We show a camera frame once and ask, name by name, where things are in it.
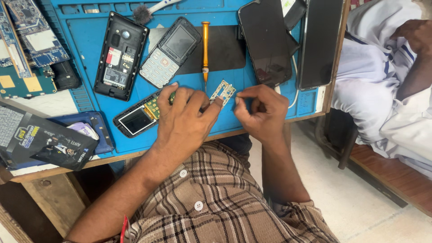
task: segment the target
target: white tiled floor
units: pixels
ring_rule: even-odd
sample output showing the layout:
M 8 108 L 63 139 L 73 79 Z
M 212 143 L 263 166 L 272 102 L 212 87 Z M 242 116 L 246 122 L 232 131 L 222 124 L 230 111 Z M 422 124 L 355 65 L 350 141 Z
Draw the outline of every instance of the white tiled floor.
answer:
M 432 218 L 400 208 L 315 143 L 308 121 L 292 124 L 292 157 L 316 206 L 343 243 L 432 242 Z M 261 144 L 251 138 L 251 174 L 262 185 Z

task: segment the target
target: shirt button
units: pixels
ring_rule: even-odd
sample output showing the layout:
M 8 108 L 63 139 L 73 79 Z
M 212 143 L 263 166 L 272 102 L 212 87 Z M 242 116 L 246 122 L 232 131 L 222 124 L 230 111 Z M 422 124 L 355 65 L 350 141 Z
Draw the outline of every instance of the shirt button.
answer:
M 197 202 L 195 203 L 195 210 L 196 210 L 196 211 L 201 211 L 201 209 L 203 209 L 203 202 L 201 202 L 201 201 L 197 201 Z
M 180 177 L 185 177 L 186 175 L 187 175 L 187 170 L 182 169 L 182 170 L 180 171 Z

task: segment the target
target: gold screwdriver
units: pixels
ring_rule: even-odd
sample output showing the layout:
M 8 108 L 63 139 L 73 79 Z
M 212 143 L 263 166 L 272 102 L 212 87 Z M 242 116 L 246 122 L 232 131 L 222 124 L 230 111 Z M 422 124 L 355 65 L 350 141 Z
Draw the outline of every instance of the gold screwdriver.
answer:
M 203 76 L 205 93 L 207 94 L 207 78 L 209 77 L 209 58 L 208 58 L 208 47 L 209 47 L 209 24 L 210 22 L 204 21 L 203 24 L 203 36 L 204 36 L 204 49 L 203 49 Z

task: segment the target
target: person in white clothing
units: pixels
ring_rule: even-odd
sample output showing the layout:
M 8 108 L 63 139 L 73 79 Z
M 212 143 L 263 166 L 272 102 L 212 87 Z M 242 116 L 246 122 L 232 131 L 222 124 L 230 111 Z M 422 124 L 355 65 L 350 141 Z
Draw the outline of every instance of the person in white clothing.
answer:
M 359 127 L 358 144 L 432 179 L 432 20 L 410 0 L 349 13 L 332 107 Z

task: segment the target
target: wooden desk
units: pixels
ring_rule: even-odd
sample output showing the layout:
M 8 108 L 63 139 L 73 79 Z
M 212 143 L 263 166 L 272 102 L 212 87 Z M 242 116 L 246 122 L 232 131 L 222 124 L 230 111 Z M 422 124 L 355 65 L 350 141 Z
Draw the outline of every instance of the wooden desk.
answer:
M 331 98 L 333 95 L 333 89 L 339 65 L 340 52 L 342 50 L 342 43 L 345 33 L 346 20 L 349 12 L 349 6 L 350 0 L 345 0 L 342 22 L 338 34 L 338 51 L 335 53 L 332 82 L 325 87 L 319 88 L 318 95 L 321 96 L 321 99 L 320 103 L 317 104 L 318 112 L 314 113 L 313 115 L 286 120 L 286 123 L 325 115 L 330 111 Z M 206 140 L 215 140 L 223 137 L 242 134 L 245 132 L 246 131 L 244 129 L 241 129 L 224 134 L 210 136 Z M 117 157 L 91 160 L 86 164 L 84 169 L 120 160 L 133 159 L 142 156 L 144 153 L 145 151 L 141 151 Z M 34 173 L 13 176 L 4 168 L 0 168 L 0 184 L 5 183 L 9 180 L 22 183 L 27 192 L 32 196 L 35 202 L 47 215 L 47 217 L 57 228 L 59 233 L 64 237 L 66 236 L 69 228 L 73 225 L 80 213 L 89 205 L 89 201 L 86 198 L 86 195 L 80 187 L 79 183 L 70 173 L 66 175 L 66 173 L 70 171 L 71 170 L 69 169 L 57 167 Z

